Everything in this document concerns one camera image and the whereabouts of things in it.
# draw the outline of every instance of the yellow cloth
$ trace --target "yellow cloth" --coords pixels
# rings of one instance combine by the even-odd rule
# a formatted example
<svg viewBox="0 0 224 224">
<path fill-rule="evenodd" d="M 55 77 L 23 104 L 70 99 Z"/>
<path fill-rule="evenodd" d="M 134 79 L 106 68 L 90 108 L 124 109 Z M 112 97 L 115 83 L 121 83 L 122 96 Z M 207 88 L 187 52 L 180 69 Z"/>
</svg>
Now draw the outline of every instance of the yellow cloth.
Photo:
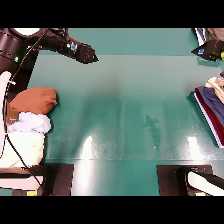
<svg viewBox="0 0 224 224">
<path fill-rule="evenodd" d="M 9 138 L 27 166 L 39 165 L 43 158 L 44 138 L 42 133 L 12 132 Z M 5 141 L 4 152 L 0 159 L 0 168 L 24 167 L 21 160 Z"/>
<path fill-rule="evenodd" d="M 223 92 L 224 80 L 220 78 L 213 77 L 208 80 L 205 84 L 207 88 L 214 88 L 216 96 L 221 100 L 224 104 L 224 92 Z"/>
</svg>

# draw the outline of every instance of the green table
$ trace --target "green table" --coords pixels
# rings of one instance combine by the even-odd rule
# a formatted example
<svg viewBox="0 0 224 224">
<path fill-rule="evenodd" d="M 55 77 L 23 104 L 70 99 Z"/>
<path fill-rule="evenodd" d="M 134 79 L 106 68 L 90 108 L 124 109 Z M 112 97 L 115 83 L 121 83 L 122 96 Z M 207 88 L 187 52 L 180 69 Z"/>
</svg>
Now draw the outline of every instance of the green table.
<svg viewBox="0 0 224 224">
<path fill-rule="evenodd" d="M 211 164 L 223 176 L 224 150 L 192 95 L 223 64 L 190 53 L 190 29 L 70 33 L 100 61 L 43 52 L 29 87 L 57 90 L 45 161 L 75 163 L 72 195 L 158 195 L 157 164 Z"/>
</svg>

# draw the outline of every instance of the dark red cloth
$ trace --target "dark red cloth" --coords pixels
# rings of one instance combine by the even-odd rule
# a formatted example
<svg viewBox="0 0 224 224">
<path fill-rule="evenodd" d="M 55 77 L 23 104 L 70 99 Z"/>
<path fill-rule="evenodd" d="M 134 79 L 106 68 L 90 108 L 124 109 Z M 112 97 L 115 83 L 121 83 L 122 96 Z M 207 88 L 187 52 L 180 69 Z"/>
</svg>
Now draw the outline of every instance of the dark red cloth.
<svg viewBox="0 0 224 224">
<path fill-rule="evenodd" d="M 209 116 L 209 118 L 219 136 L 220 142 L 222 143 L 222 145 L 224 145 L 224 128 L 223 128 L 222 124 L 220 123 L 220 121 L 218 120 L 218 118 L 216 117 L 214 112 L 204 102 L 204 100 L 203 100 L 202 96 L 200 95 L 197 88 L 195 89 L 195 93 L 196 93 L 196 96 L 197 96 L 199 102 L 201 103 L 202 107 L 204 108 L 207 115 Z"/>
</svg>

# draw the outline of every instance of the yellow sticker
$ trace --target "yellow sticker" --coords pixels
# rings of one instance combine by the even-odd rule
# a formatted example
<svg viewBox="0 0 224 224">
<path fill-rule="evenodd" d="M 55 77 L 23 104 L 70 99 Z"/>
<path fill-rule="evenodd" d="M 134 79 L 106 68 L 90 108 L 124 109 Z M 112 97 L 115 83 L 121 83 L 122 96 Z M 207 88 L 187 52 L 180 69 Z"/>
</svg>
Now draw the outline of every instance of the yellow sticker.
<svg viewBox="0 0 224 224">
<path fill-rule="evenodd" d="M 205 196 L 205 193 L 204 192 L 198 192 L 198 193 L 195 193 L 196 196 Z"/>
<path fill-rule="evenodd" d="M 37 196 L 37 191 L 27 191 L 27 196 Z"/>
<path fill-rule="evenodd" d="M 221 53 L 221 58 L 224 61 L 224 52 Z"/>
</svg>

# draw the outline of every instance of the lavender cloth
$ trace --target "lavender cloth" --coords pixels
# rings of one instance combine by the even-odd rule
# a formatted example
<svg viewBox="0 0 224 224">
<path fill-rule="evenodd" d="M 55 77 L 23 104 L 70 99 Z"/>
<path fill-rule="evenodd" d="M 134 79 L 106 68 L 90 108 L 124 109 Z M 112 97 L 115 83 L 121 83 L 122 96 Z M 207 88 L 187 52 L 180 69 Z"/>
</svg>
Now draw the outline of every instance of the lavender cloth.
<svg viewBox="0 0 224 224">
<path fill-rule="evenodd" d="M 222 126 L 224 127 L 224 104 L 216 96 L 214 88 L 198 87 L 204 102 L 214 112 Z"/>
</svg>

